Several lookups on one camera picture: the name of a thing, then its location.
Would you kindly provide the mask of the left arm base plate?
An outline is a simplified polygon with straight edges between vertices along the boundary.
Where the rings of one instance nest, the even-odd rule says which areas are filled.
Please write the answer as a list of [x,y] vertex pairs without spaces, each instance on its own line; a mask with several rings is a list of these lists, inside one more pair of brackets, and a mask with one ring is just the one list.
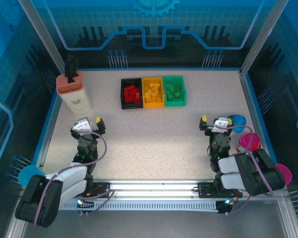
[[110,190],[109,182],[93,182],[88,184],[85,191],[77,195],[77,197],[83,197],[83,198],[95,197],[105,193],[103,197],[107,198],[109,196],[107,193],[109,190]]

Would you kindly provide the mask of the blue plastic cup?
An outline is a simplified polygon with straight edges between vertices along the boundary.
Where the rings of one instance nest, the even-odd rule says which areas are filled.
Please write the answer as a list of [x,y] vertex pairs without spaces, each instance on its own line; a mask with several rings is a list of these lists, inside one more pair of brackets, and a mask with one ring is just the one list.
[[30,179],[35,175],[44,176],[45,173],[35,165],[24,167],[18,174],[18,182],[21,186],[27,186]]

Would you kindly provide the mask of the blue plastic bowl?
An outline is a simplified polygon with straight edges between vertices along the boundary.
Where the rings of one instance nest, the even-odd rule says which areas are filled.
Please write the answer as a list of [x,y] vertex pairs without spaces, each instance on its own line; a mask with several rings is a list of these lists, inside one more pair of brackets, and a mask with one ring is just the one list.
[[235,133],[240,133],[244,130],[244,125],[246,125],[246,118],[242,115],[235,115],[235,121],[233,126],[237,126],[232,129]]

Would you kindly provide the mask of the pink plastic cup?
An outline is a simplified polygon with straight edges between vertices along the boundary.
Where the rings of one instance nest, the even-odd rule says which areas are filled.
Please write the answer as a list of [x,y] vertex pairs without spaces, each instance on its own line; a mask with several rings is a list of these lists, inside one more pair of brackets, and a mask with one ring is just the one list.
[[275,165],[276,165],[277,169],[283,175],[284,180],[285,180],[285,185],[289,185],[293,179],[293,175],[292,175],[292,172],[290,171],[290,169],[283,164],[275,164]]

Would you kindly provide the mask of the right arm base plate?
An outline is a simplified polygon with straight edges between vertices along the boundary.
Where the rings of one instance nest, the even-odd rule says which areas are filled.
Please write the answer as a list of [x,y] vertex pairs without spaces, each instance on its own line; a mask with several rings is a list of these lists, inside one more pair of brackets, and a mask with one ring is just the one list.
[[236,189],[225,189],[213,182],[200,182],[197,184],[199,198],[242,198],[242,192]]

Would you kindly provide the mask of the black utensil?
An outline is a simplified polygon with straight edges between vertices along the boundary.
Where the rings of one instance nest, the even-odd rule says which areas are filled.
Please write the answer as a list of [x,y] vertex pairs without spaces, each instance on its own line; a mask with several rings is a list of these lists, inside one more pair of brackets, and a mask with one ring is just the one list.
[[74,82],[74,77],[78,77],[78,60],[72,55],[68,55],[65,63],[65,77],[68,83]]

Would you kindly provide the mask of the pink plastic bowl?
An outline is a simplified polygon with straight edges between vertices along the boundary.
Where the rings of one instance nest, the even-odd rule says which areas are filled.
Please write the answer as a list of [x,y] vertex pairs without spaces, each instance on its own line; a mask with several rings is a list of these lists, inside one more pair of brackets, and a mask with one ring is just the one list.
[[249,151],[256,151],[261,148],[261,142],[256,133],[247,133],[240,137],[238,149],[248,149]]

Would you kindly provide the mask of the black plastic bin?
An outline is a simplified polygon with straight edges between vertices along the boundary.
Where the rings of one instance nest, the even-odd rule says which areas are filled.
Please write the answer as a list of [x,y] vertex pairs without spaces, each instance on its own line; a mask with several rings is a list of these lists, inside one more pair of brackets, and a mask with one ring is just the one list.
[[[129,95],[135,95],[140,93],[141,99],[135,100],[133,103],[125,103],[124,100],[124,88],[134,85],[135,90],[129,91]],[[140,109],[143,108],[143,96],[142,96],[142,79],[141,78],[125,78],[121,79],[121,93],[120,93],[121,108],[125,109]]]

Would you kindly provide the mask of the aluminium table side rail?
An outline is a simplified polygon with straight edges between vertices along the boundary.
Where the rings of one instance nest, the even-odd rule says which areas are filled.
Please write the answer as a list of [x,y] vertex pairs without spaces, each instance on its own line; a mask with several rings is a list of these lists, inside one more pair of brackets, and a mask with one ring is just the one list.
[[266,150],[274,163],[277,163],[274,149],[269,138],[269,134],[260,111],[259,103],[253,88],[251,79],[247,74],[240,76],[241,85],[245,94],[246,102],[249,108],[250,116],[253,122],[254,130],[261,140],[262,147]]
[[32,164],[37,167],[44,165],[61,103],[62,99],[55,91],[32,160]]

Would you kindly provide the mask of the green plastic bin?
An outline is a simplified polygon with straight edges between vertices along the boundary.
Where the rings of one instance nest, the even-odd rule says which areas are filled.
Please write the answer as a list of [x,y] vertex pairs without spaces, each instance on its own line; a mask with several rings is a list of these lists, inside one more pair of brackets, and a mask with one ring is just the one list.
[[[185,82],[184,78],[182,75],[169,75],[169,76],[163,76],[163,88],[164,88],[164,94],[165,94],[165,106],[166,107],[181,107],[181,106],[186,106],[187,102],[187,92],[185,88]],[[170,90],[165,89],[165,84],[170,84]],[[180,84],[182,89],[181,89],[181,96],[179,98],[175,97],[175,92],[174,92],[174,85],[175,84]],[[167,96],[166,92],[169,91],[170,93],[174,94],[174,99],[173,101],[167,101]]]

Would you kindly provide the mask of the white pink-topped utensil holder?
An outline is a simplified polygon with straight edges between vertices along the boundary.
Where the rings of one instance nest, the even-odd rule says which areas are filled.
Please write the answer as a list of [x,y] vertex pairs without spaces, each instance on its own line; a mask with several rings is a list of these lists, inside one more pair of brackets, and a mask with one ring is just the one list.
[[56,90],[63,102],[76,115],[82,115],[92,110],[91,96],[86,90],[81,72],[74,77],[74,82],[68,83],[65,74],[56,78]]

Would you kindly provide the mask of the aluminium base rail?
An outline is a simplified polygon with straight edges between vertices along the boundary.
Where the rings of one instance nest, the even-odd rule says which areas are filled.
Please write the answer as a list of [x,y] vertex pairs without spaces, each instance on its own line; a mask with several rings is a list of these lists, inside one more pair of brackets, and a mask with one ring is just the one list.
[[199,182],[211,182],[207,179],[95,179],[95,182],[108,182],[114,190],[113,200],[121,201],[195,201],[199,200],[193,187]]

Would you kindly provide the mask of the yellow plastic bin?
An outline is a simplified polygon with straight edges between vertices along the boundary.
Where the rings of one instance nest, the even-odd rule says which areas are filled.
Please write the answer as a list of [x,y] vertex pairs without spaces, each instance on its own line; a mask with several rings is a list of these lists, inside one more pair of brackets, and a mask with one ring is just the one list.
[[[158,103],[158,102],[154,102],[154,103],[148,103],[145,100],[145,92],[148,92],[149,90],[151,90],[150,88],[150,84],[153,83],[159,83],[161,84],[160,88],[157,90],[158,93],[156,96],[163,96],[163,101]],[[164,107],[165,106],[165,94],[164,94],[164,88],[163,88],[163,80],[162,77],[143,77],[142,78],[142,96],[143,96],[143,106],[144,108],[157,108],[157,107]]]

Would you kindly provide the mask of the aluminium frame post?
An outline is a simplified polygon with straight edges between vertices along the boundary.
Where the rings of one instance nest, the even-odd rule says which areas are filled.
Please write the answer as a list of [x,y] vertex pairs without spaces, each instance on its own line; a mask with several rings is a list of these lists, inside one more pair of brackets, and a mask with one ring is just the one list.
[[247,72],[250,70],[252,64],[256,60],[259,52],[261,51],[264,43],[270,36],[273,28],[275,27],[278,19],[283,13],[287,3],[289,0],[276,0],[274,6],[269,12],[259,34],[257,35],[254,44],[252,45],[250,51],[248,52],[241,68],[240,68],[240,76],[245,76]]
[[286,237],[297,238],[297,232],[292,221],[292,216],[290,214],[290,209],[288,208],[288,203],[285,200],[279,200],[278,207]]
[[36,33],[38,34],[39,38],[41,39],[46,50],[48,51],[57,69],[61,74],[65,73],[65,63],[32,1],[18,0],[18,2],[21,5],[26,16],[28,17],[29,21],[31,22]]

